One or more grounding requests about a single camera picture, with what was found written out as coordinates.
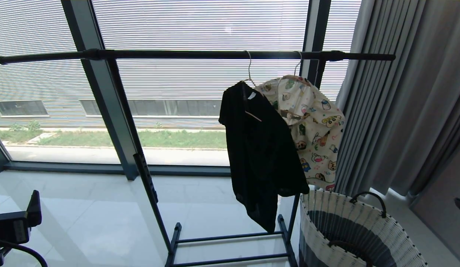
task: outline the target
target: clothes rack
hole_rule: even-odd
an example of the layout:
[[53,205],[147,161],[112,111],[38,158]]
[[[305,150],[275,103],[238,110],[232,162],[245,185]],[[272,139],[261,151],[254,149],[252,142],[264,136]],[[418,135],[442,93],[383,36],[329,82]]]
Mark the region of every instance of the clothes rack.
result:
[[[360,54],[360,53],[344,53],[342,51],[321,51],[321,52],[297,52],[297,51],[251,51],[252,59],[313,59],[318,60],[318,69],[316,72],[315,81],[313,84],[316,87],[320,87],[322,74],[325,69],[327,61],[339,61],[344,59],[355,59],[355,60],[377,60],[377,61],[393,61],[395,55],[386,54]],[[20,62],[34,62],[34,61],[50,61],[50,60],[65,60],[65,59],[89,59],[89,60],[115,60],[115,59],[249,59],[249,53],[247,51],[171,51],[171,50],[110,50],[110,49],[89,49],[85,51],[75,52],[64,52],[64,53],[49,53],[49,54],[31,54],[31,55],[19,55],[19,56],[0,56],[0,64],[6,65],[11,63]],[[119,72],[117,69],[111,70],[112,75],[116,77]],[[124,96],[124,89],[122,84],[117,86],[121,95]],[[287,257],[291,267],[297,267],[296,257],[291,246],[291,234],[294,228],[294,222],[296,219],[296,211],[299,204],[299,196],[294,197],[293,207],[291,211],[291,217],[289,225],[286,228],[283,216],[279,214],[277,221],[280,227],[279,231],[273,233],[251,233],[241,235],[224,235],[219,237],[208,237],[208,238],[192,238],[181,240],[179,236],[181,234],[182,226],[180,223],[176,223],[174,227],[174,234],[172,239],[169,240],[167,232],[165,230],[164,223],[162,221],[161,213],[157,206],[157,193],[152,183],[151,174],[147,163],[142,153],[142,148],[138,149],[138,153],[134,155],[135,162],[139,174],[141,176],[142,184],[145,188],[149,202],[151,203],[152,211],[156,217],[159,230],[161,231],[162,238],[167,247],[168,257],[166,260],[165,267],[190,267],[190,266],[204,266],[213,264],[224,264],[231,262],[243,262],[251,260],[266,260],[271,258]],[[260,237],[265,235],[281,235],[283,238],[286,253],[262,255],[254,257],[240,257],[240,258],[229,258],[224,260],[210,260],[201,262],[189,262],[189,263],[174,263],[174,259],[179,244],[183,243],[194,243],[212,240],[227,240],[234,238],[249,238],[249,237]]]

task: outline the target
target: rack base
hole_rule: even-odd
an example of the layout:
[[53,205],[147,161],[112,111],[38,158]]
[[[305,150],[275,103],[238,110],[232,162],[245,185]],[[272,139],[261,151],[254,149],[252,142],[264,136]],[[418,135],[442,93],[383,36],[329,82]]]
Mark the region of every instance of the rack base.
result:
[[[279,258],[287,257],[289,265],[291,267],[298,267],[296,262],[296,257],[294,255],[293,247],[291,246],[291,236],[288,233],[288,230],[285,225],[283,216],[280,214],[278,216],[278,224],[280,231],[275,231],[274,233],[254,233],[254,234],[242,234],[242,235],[223,235],[220,237],[209,237],[209,238],[193,238],[187,240],[179,240],[181,235],[182,226],[181,223],[176,223],[174,227],[174,234],[172,235],[171,248],[172,251],[167,255],[165,267],[190,267],[190,266],[204,266],[204,265],[213,265],[213,264],[223,264],[230,262],[243,262],[243,261],[252,261],[252,260],[266,260],[270,258]],[[248,237],[259,237],[265,235],[281,235],[285,245],[286,253],[281,254],[271,254],[271,255],[262,255],[262,256],[253,256],[253,257],[239,257],[239,258],[229,258],[223,260],[209,260],[209,261],[198,261],[198,262],[188,262],[188,263],[174,263],[175,255],[177,252],[178,244],[181,243],[194,243],[194,242],[203,242],[211,240],[225,240],[225,239],[234,239],[234,238],[248,238]]]

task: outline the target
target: white glossy floor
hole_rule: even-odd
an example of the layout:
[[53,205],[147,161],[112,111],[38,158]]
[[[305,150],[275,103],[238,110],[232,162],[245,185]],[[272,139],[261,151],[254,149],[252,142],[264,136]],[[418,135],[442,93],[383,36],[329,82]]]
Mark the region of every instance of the white glossy floor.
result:
[[[169,235],[181,222],[181,238],[261,232],[235,200],[228,178],[154,177],[159,208]],[[0,174],[0,213],[24,210],[32,190],[40,192],[42,225],[26,245],[51,267],[164,266],[166,249],[139,180],[124,176],[4,171]],[[279,209],[289,218],[292,198]],[[373,199],[367,202],[378,206]],[[404,225],[430,266],[460,266],[442,243],[411,213],[403,199],[386,197],[390,214]],[[292,238],[299,239],[296,220]],[[281,238],[182,245],[176,263],[284,253]],[[35,267],[29,255],[12,251],[6,267]],[[285,267],[284,259],[220,266]]]

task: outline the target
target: gray curtain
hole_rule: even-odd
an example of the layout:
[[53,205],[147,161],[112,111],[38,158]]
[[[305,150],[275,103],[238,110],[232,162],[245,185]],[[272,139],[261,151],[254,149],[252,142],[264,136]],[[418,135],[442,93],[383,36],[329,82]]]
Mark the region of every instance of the gray curtain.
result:
[[460,142],[460,0],[365,0],[337,98],[347,122],[336,191],[418,194]]

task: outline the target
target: white and gray basket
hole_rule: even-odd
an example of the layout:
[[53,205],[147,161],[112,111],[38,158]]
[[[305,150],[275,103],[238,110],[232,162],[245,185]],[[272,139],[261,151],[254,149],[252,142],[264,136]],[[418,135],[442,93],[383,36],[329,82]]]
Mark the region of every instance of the white and gray basket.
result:
[[[383,211],[357,201],[376,196]],[[311,190],[301,196],[299,267],[425,267],[405,230],[371,192],[353,198]]]

